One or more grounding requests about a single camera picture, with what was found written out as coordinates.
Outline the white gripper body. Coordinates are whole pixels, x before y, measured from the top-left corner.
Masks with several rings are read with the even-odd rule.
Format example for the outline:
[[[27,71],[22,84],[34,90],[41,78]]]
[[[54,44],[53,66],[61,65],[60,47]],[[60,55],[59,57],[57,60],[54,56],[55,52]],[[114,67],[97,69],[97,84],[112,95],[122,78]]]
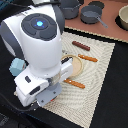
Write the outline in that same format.
[[[33,101],[37,101],[39,106],[44,106],[58,96],[62,91],[60,83],[66,80],[73,72],[72,62],[72,57],[62,59],[60,72],[51,78],[36,77],[27,67],[14,79],[17,85],[16,92],[21,104],[26,107]]]

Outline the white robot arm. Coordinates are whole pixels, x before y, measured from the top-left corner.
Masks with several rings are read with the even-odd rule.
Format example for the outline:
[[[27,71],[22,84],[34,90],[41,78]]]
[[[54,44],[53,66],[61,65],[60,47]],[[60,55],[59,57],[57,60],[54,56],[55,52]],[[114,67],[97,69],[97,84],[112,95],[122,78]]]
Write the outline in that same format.
[[[27,10],[1,22],[0,36],[8,51],[28,62],[14,79],[21,104],[44,106],[61,93],[60,83],[73,72],[72,61],[61,63],[65,19],[58,1],[32,0]]]

